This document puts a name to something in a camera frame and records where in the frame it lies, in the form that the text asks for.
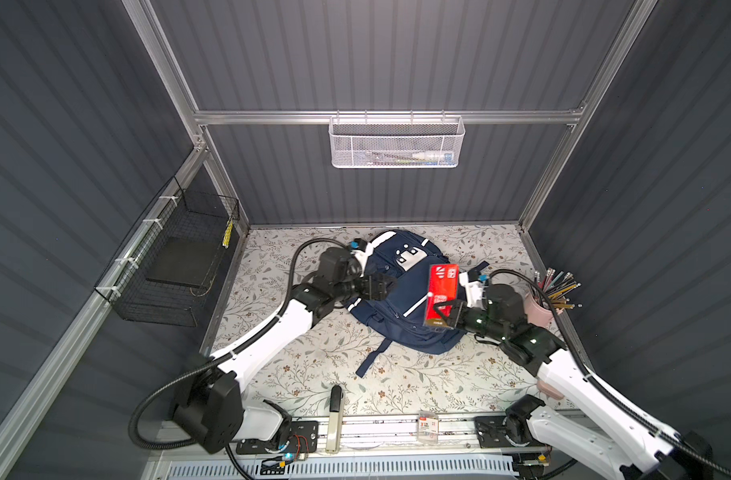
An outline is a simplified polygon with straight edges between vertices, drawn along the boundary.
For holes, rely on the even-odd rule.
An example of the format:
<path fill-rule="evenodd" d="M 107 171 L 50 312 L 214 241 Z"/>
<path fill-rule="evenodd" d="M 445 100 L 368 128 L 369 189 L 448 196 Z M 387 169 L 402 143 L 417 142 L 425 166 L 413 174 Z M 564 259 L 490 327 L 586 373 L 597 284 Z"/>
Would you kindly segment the navy blue student backpack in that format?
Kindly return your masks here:
<path fill-rule="evenodd" d="M 347 310 L 363 325 L 383 336 L 383 342 L 359 366 L 356 375 L 365 377 L 377 356 L 397 343 L 425 354 L 449 352 L 465 331 L 433 326 L 425 321 L 429 280 L 437 266 L 449 263 L 441 249 L 427 238 L 407 230 L 387 230 L 369 245 L 373 252 L 365 264 L 367 273 L 381 273 L 393 280 L 393 288 L 381 301 L 355 299 Z"/>

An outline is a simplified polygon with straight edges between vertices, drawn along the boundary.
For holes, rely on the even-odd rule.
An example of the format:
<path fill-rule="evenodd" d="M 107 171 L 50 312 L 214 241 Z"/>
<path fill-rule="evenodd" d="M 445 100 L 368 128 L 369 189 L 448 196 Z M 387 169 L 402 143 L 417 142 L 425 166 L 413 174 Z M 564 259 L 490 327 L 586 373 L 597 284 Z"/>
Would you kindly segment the red card box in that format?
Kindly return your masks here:
<path fill-rule="evenodd" d="M 453 328 L 451 306 L 457 300 L 459 289 L 459 266 L 457 264 L 435 264 L 429 268 L 427 284 L 427 306 L 423 324 L 433 328 Z"/>

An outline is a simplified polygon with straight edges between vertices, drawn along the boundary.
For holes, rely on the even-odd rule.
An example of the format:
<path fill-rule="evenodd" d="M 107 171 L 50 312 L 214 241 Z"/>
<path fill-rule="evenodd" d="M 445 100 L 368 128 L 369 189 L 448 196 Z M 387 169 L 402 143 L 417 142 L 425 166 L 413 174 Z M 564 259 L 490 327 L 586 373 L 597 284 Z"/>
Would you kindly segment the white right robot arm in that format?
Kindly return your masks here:
<path fill-rule="evenodd" d="M 465 296 L 429 292 L 429 310 L 449 326 L 499 346 L 537 381 L 579 407 L 593 431 L 527 395 L 507 408 L 509 441 L 557 448 L 605 479 L 711 479 L 713 450 L 697 434 L 681 435 L 635 406 L 577 360 L 551 331 L 529 322 L 523 298 L 507 284 L 473 282 Z"/>

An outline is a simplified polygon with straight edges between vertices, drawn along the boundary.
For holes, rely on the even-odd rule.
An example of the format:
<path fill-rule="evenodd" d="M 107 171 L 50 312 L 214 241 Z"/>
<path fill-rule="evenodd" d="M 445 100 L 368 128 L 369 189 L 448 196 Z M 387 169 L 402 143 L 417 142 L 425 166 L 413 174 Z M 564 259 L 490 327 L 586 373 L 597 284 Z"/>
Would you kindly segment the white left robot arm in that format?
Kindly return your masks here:
<path fill-rule="evenodd" d="M 289 284 L 281 307 L 230 346 L 216 352 L 202 373 L 177 389 L 174 421 L 195 444 L 214 454 L 234 440 L 268 442 L 278 449 L 291 436 L 291 416 L 279 405 L 245 394 L 254 377 L 290 343 L 313 329 L 337 305 L 352 299 L 384 300 L 393 281 L 367 274 L 373 245 L 356 240 L 325 250 L 312 277 Z"/>

